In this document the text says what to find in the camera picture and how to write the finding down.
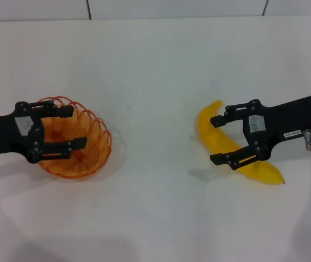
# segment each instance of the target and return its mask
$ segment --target white tabletop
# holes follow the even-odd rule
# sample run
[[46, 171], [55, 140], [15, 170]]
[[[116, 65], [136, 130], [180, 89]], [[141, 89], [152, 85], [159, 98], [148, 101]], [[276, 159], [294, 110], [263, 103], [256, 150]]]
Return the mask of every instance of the white tabletop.
[[0, 115], [57, 95], [106, 120], [110, 161], [74, 182], [0, 155], [0, 262], [311, 261], [303, 139], [273, 150], [286, 184], [268, 186], [195, 133], [217, 99], [311, 95], [311, 16], [0, 23]]

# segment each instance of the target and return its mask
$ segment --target robotic arm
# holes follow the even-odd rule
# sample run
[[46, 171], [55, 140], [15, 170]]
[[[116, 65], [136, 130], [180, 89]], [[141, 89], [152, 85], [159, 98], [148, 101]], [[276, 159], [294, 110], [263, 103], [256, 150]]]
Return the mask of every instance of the robotic arm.
[[235, 120], [243, 120], [249, 145], [234, 152], [211, 155], [215, 165], [228, 164], [236, 170], [258, 160], [268, 160], [276, 144], [300, 137], [304, 137], [306, 149], [311, 151], [311, 96], [271, 108], [263, 106], [258, 99], [226, 106], [224, 115], [214, 116], [210, 122], [217, 128]]
[[26, 157], [30, 163], [70, 158], [73, 150], [85, 148], [87, 138], [45, 143], [41, 118], [71, 117], [73, 112], [72, 105], [58, 108], [53, 100], [31, 104], [16, 103], [13, 113], [0, 116], [0, 154], [16, 152]]

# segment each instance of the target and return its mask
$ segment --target label sticker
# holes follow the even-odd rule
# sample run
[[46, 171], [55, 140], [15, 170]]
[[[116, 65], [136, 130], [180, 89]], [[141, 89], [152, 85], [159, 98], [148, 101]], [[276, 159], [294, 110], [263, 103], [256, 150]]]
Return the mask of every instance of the label sticker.
[[19, 132], [22, 136], [27, 136], [28, 132], [30, 131], [31, 127], [34, 125], [31, 117], [29, 116], [21, 116], [15, 117], [15, 122], [17, 123], [17, 127]]
[[296, 131], [285, 133], [284, 137], [289, 138], [289, 137], [294, 136], [294, 135], [302, 135], [301, 130], [296, 130]]
[[265, 118], [263, 116], [249, 116], [250, 133], [266, 131]]

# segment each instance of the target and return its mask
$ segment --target wire basket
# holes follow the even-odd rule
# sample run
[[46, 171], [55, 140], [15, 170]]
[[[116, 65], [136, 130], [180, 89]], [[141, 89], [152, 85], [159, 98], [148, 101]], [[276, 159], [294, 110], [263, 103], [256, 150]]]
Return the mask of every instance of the wire basket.
[[41, 161], [40, 166], [51, 174], [69, 179], [95, 174], [107, 162], [112, 151], [112, 135], [103, 120], [69, 98], [46, 97], [39, 102], [45, 100], [53, 100], [58, 107], [75, 107], [72, 117], [42, 118], [45, 142], [63, 142], [85, 136], [87, 144], [82, 150], [74, 150], [71, 159]]

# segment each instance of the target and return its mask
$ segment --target orange basket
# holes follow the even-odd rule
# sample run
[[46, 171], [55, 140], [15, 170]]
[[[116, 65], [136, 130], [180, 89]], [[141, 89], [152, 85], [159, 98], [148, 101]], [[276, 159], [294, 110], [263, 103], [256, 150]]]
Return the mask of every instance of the orange basket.
[[42, 118], [45, 142], [63, 142], [82, 136], [87, 137], [86, 147], [74, 150], [71, 159], [45, 160], [40, 166], [51, 174], [79, 179], [95, 174], [108, 160], [112, 151], [112, 136], [107, 126], [93, 112], [66, 97], [46, 97], [59, 107], [72, 105], [74, 114], [69, 118]]

